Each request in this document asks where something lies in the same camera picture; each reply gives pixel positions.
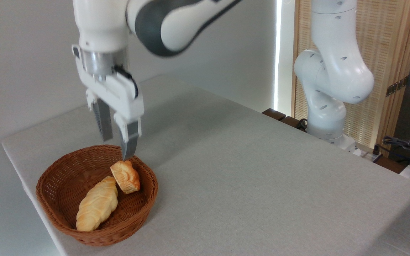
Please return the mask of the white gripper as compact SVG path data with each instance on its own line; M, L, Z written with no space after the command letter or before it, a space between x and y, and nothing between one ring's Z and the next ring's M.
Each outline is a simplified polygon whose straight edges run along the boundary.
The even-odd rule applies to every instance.
M135 155L141 136L140 118L144 114L141 92L136 94L135 83L120 73L104 75L104 80L98 80L99 75L93 76L83 68L78 45L73 45L73 52L81 82L88 89L85 92L87 104L94 113L101 139L105 142L113 138L111 107L116 112L114 121L120 131L122 160L130 159Z

